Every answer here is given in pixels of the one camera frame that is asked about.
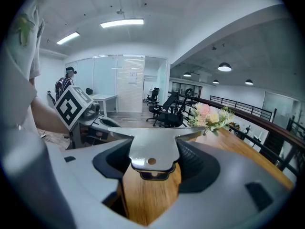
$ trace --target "black office chair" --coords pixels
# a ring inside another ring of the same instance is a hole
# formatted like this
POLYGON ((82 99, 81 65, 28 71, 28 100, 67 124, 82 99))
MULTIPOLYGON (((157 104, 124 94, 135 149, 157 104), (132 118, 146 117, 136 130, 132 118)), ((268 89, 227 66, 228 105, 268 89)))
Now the black office chair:
POLYGON ((159 124, 159 127, 165 127, 165 128, 169 128, 169 127, 179 127, 183 124, 183 114, 182 114, 182 110, 185 110, 185 103, 186 103, 186 99, 189 96, 192 96, 193 90, 192 88, 189 88, 185 91, 185 98, 183 100, 182 105, 177 108, 179 108, 179 110, 176 113, 169 113, 168 110, 161 110, 159 112, 159 116, 156 118, 156 121, 160 121, 163 122, 164 124, 159 124))
POLYGON ((177 100, 177 98, 178 93, 172 93, 172 95, 169 96, 169 98, 165 101, 163 105, 156 104, 155 106, 149 106, 148 110, 149 112, 153 113, 153 117, 146 119, 146 121, 155 119, 155 122, 153 124, 153 126, 155 126, 157 122, 157 117, 161 110, 165 110, 168 112, 168 109, 171 108, 171 111, 173 113, 174 106, 171 105, 177 100))
POLYGON ((158 94, 159 94, 159 88, 155 87, 152 91, 152 96, 149 97, 150 95, 147 95, 147 100, 148 100, 148 103, 147 103, 147 106, 149 104, 157 104, 157 98, 158 98, 158 94))

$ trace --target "white cube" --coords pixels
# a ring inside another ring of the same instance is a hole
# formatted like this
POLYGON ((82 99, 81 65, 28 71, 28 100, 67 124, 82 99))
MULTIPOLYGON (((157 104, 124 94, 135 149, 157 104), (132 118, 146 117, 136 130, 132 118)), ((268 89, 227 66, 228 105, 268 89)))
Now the white cube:
POLYGON ((63 92, 54 108, 61 121, 70 131, 92 102, 93 100, 79 86, 70 85, 63 92))

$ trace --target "black cap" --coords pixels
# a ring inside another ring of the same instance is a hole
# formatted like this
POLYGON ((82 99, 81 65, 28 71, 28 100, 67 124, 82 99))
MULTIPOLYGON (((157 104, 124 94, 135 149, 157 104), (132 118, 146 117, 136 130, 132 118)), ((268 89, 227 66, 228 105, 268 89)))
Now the black cap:
POLYGON ((74 68, 73 67, 68 67, 68 68, 66 68, 66 73, 68 73, 68 72, 70 72, 70 71, 73 71, 73 73, 74 74, 76 74, 77 72, 74 70, 74 68))

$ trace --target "person wearing headset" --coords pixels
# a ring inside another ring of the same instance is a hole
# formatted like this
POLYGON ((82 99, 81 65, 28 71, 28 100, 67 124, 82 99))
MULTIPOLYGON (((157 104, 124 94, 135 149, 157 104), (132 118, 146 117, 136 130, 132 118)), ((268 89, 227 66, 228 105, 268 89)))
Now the person wearing headset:
MULTIPOLYGON (((5 62, 1 63, 4 70, 12 71, 12 67, 16 68, 34 88, 35 77, 40 75, 39 47, 43 28, 44 21, 39 18, 37 0, 27 0, 17 12, 0 48, 1 62, 5 62)), ((23 122, 18 124, 22 129, 36 134, 37 128, 69 133, 55 110, 37 96, 32 100, 23 122)))
POLYGON ((62 92, 64 92, 68 86, 74 85, 72 78, 74 77, 74 74, 77 72, 74 70, 73 67, 66 68, 66 76, 65 79, 62 82, 62 92))

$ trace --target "desk leg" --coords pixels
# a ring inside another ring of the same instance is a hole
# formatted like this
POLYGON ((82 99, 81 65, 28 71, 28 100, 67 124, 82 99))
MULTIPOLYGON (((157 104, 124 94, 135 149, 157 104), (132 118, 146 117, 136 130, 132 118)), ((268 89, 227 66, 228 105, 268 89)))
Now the desk leg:
POLYGON ((115 110, 118 112, 118 97, 115 98, 115 110))
POLYGON ((104 116, 107 117, 107 110, 106 110, 106 101, 103 101, 103 108, 104 108, 104 116))

